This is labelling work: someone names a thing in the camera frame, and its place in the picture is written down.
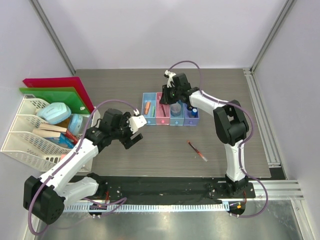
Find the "pink drawer box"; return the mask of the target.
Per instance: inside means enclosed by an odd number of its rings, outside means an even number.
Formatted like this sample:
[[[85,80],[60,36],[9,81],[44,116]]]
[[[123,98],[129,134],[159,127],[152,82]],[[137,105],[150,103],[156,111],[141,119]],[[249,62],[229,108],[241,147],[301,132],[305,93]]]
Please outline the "pink drawer box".
[[[165,104],[160,104],[162,98],[162,93],[156,93],[156,113],[155,120],[156,125],[169,125],[170,124],[170,106]]]

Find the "dark red pen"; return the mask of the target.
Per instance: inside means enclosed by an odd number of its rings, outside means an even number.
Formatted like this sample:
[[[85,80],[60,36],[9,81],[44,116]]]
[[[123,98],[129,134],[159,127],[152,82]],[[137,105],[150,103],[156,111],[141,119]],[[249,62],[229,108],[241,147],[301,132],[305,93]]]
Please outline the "dark red pen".
[[[199,152],[199,150],[188,140],[187,143],[189,144],[189,146],[200,156],[201,153]]]

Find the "sky blue drawer box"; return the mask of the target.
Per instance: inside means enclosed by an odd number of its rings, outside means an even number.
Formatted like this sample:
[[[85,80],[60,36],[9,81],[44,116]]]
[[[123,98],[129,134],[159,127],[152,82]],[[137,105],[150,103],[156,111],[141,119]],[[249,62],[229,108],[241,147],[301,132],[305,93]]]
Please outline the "sky blue drawer box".
[[[150,102],[150,109],[148,114],[145,114],[145,104],[146,102]],[[142,95],[142,114],[147,121],[148,126],[155,126],[156,125],[156,116],[151,117],[152,108],[156,106],[156,93],[155,92],[144,92]]]

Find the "light blue drawer box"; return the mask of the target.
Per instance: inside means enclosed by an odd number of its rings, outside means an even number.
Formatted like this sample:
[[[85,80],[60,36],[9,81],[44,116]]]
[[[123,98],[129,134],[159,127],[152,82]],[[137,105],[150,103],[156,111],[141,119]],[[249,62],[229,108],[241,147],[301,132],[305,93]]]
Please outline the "light blue drawer box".
[[[183,103],[178,101],[177,103],[170,105],[170,126],[182,126],[184,124],[185,115]]]

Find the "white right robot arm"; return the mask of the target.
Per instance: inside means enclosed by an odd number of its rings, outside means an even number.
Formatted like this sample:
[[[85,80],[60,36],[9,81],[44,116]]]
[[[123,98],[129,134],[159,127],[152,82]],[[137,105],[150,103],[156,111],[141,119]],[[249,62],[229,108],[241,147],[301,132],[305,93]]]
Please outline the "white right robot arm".
[[[221,100],[192,87],[184,73],[166,70],[164,77],[167,83],[162,86],[161,104],[172,105],[180,101],[191,110],[197,108],[213,117],[216,135],[226,152],[226,193],[233,198],[242,195],[249,183],[244,161],[249,125],[240,103]]]

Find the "orange highlighter marker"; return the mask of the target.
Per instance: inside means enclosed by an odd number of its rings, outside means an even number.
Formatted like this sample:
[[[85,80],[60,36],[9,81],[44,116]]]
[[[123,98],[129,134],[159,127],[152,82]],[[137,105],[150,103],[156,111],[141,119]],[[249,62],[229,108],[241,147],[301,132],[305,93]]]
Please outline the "orange highlighter marker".
[[[147,101],[145,103],[145,108],[144,108],[144,114],[147,115],[149,113],[149,110],[150,110],[150,107],[151,107],[151,102],[150,101]]]

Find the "clear red pen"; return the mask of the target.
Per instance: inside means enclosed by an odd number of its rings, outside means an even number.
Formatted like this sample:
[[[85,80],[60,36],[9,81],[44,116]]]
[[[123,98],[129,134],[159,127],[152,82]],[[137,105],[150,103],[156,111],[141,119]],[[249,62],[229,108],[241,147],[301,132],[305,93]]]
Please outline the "clear red pen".
[[[198,154],[205,162],[207,162],[208,160],[206,159],[206,157],[203,155],[203,154],[201,154],[201,153],[199,153]]]

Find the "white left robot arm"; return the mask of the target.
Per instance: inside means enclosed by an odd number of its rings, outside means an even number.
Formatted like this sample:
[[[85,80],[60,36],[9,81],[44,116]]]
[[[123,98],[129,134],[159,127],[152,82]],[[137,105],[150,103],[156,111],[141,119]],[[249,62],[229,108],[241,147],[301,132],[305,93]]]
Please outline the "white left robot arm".
[[[132,147],[143,138],[138,130],[146,124],[145,117],[138,111],[131,115],[109,108],[58,164],[40,177],[30,176],[25,181],[23,207],[28,217],[36,216],[51,225],[65,207],[86,197],[102,199],[107,184],[99,175],[89,173],[77,182],[70,183],[70,180],[112,141],[118,140],[125,149]]]

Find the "blue glue bottle grey cap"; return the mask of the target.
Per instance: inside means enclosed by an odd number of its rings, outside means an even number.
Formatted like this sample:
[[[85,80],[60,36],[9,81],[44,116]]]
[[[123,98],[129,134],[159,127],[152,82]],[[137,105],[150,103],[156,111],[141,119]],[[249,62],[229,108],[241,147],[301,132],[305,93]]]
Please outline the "blue glue bottle grey cap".
[[[191,110],[190,116],[192,118],[197,118],[198,117],[198,109],[196,107]]]

